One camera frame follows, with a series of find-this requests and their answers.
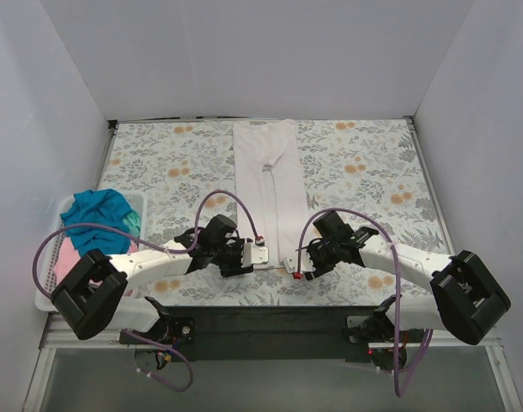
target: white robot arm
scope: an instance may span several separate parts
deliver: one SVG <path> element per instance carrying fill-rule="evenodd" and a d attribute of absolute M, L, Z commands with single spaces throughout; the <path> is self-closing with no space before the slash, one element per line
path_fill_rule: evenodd
<path fill-rule="evenodd" d="M 133 299 L 125 293 L 145 283 L 168 276 L 182 276 L 215 264 L 223 277 L 253 271 L 254 264 L 266 264 L 269 251 L 263 240 L 234 237 L 236 225 L 217 215 L 198 235 L 192 246 L 188 230 L 159 250 L 105 256 L 88 252 L 51 293 L 50 300 L 79 339 L 89 339 L 104 329 L 132 329 L 148 332 L 168 318 L 166 310 L 152 299 Z"/>
<path fill-rule="evenodd" d="M 335 211 L 314 226 L 322 239 L 312 241 L 297 256 L 284 264 L 289 273 L 311 281 L 334 269 L 339 262 L 395 274 L 391 245 L 371 227 L 353 231 Z M 477 344 L 511 307 L 511 302 L 480 258 L 469 251 L 450 256 L 422 251 L 407 245 L 394 245 L 402 278 L 424 288 L 432 295 L 401 299 L 400 329 L 448 330 L 459 340 Z M 367 339 L 392 338 L 395 323 L 395 296 L 385 300 L 373 317 L 351 335 Z"/>

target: teal towel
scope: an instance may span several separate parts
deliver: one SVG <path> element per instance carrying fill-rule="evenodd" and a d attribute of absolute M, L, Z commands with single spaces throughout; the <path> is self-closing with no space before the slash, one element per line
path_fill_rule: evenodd
<path fill-rule="evenodd" d="M 124 224 L 130 229 L 130 234 L 136 238 L 141 236 L 141 216 L 135 210 L 125 216 Z"/>
<path fill-rule="evenodd" d="M 100 223 L 122 232 L 130 232 L 122 220 L 133 209 L 121 193 L 113 189 L 84 191 L 76 193 L 74 199 L 70 210 L 61 214 L 65 226 L 84 222 Z M 80 256 L 92 249 L 100 249 L 104 254 L 110 255 L 127 253 L 130 248 L 130 240 L 125 236 L 93 227 L 77 227 L 67 230 L 66 234 Z"/>

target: white wall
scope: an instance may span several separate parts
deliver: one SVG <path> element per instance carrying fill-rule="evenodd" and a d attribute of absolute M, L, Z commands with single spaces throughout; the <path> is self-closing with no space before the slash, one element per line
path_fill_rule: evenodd
<path fill-rule="evenodd" d="M 37 0 L 0 0 L 0 411 L 21 410 L 45 316 L 31 261 L 59 199 L 91 187 L 106 122 Z"/>
<path fill-rule="evenodd" d="M 513 301 L 499 323 L 523 402 L 523 0 L 476 0 L 415 117 L 456 249 Z"/>
<path fill-rule="evenodd" d="M 413 114 L 472 0 L 41 0 L 106 118 Z"/>

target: floral tablecloth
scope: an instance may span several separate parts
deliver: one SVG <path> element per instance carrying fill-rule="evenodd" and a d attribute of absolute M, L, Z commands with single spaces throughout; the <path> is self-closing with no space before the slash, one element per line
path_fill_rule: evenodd
<path fill-rule="evenodd" d="M 397 242 L 448 252 L 404 120 L 297 124 L 309 211 L 354 209 L 381 222 Z M 147 239 L 170 240 L 192 226 L 208 192 L 234 191 L 233 121 L 120 124 L 101 188 L 145 192 Z M 235 220 L 235 202 L 211 198 L 201 223 L 217 213 Z M 366 225 L 343 218 L 353 228 Z M 145 285 L 138 296 L 150 295 L 165 305 L 379 305 L 393 292 L 394 276 L 340 264 L 311 282 L 294 281 L 283 269 L 224 279 L 209 267 Z M 403 284 L 403 295 L 424 293 Z"/>

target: table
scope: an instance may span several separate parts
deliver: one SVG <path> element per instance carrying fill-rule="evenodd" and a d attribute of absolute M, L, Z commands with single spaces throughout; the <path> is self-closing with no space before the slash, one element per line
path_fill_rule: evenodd
<path fill-rule="evenodd" d="M 234 191 L 233 123 L 119 124 L 100 188 L 146 193 L 147 240 L 165 243 L 192 226 L 207 193 Z M 397 242 L 449 252 L 406 120 L 298 120 L 297 142 L 309 212 L 354 209 L 379 221 Z M 235 220 L 235 202 L 210 199 L 201 223 L 217 213 Z M 366 226 L 343 218 L 353 228 Z M 144 285 L 137 296 L 167 306 L 370 306 L 394 287 L 394 276 L 348 264 L 312 282 L 294 281 L 284 269 L 224 279 L 209 267 Z M 402 290 L 403 296 L 426 294 L 408 282 Z"/>

